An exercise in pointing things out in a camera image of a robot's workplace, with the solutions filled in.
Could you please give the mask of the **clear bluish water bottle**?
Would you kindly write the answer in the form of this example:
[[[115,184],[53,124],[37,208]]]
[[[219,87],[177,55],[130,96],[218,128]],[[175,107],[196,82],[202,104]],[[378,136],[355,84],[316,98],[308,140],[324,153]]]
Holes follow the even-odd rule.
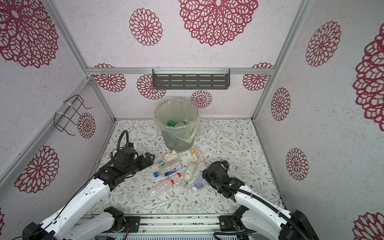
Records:
[[[198,176],[193,182],[192,191],[198,192],[205,186],[206,183],[207,181],[202,176]]]

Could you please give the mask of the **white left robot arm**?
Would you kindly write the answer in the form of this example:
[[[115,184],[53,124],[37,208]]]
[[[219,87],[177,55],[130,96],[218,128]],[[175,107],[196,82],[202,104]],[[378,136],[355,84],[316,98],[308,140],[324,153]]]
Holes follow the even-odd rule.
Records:
[[[154,164],[155,155],[139,155],[134,148],[124,147],[112,155],[60,210],[41,223],[30,223],[23,229],[23,240],[89,240],[107,230],[124,227],[124,214],[108,207],[93,220],[75,227],[83,215],[127,178]]]

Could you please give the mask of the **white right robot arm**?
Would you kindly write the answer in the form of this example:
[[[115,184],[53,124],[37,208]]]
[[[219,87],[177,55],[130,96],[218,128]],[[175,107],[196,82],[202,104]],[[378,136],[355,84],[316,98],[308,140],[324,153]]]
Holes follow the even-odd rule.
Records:
[[[202,177],[223,197],[239,204],[231,216],[220,216],[220,236],[242,239],[253,233],[268,240],[317,240],[319,237],[307,216],[296,210],[280,208],[256,194],[243,181],[228,175],[227,161],[214,162],[203,170]]]

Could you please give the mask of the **small bottle green cap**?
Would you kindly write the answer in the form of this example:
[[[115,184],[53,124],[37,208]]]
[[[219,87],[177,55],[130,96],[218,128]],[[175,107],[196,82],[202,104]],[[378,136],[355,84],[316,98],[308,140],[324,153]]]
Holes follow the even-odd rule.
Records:
[[[163,166],[164,164],[179,158],[179,156],[180,154],[176,150],[172,150],[168,153],[165,153],[163,157],[161,157],[160,160],[158,160],[157,167]]]

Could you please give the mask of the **crushed clear bottle blue cap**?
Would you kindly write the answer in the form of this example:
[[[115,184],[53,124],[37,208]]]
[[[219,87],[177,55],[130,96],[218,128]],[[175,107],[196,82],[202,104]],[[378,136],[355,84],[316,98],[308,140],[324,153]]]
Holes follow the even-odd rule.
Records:
[[[155,178],[167,177],[182,170],[181,161],[176,159],[167,163],[161,163],[153,173]]]

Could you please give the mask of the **clear bottle green label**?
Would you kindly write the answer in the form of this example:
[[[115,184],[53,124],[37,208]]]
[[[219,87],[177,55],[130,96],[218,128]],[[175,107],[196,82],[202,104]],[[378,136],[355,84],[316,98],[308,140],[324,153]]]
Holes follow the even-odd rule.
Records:
[[[194,176],[196,170],[198,169],[198,166],[199,166],[199,164],[197,164],[195,162],[190,163],[187,166],[187,168],[184,171],[183,178],[181,179],[181,182],[180,182],[181,188],[183,188],[183,189],[187,188],[188,183],[190,182],[190,180]]]

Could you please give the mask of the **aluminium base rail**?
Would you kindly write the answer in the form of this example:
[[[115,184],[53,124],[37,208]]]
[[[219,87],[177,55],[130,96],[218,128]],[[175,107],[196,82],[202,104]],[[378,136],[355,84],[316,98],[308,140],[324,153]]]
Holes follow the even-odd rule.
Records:
[[[286,225],[287,219],[293,220],[293,214],[285,215],[283,212],[267,214],[266,227],[262,227],[262,217],[248,210],[241,216],[232,215],[125,215],[120,230],[102,230],[100,233],[92,233],[91,239],[96,236],[118,236],[125,235],[197,235],[213,234],[219,235],[234,234],[245,235],[255,232],[257,234],[272,234],[281,231],[281,226]],[[275,229],[269,226],[277,224]]]

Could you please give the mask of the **dark grey wall shelf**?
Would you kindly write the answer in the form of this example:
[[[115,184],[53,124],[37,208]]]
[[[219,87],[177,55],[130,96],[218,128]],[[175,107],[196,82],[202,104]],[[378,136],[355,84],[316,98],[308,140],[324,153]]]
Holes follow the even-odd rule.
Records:
[[[222,70],[152,70],[152,85],[156,90],[227,90],[231,71]]]

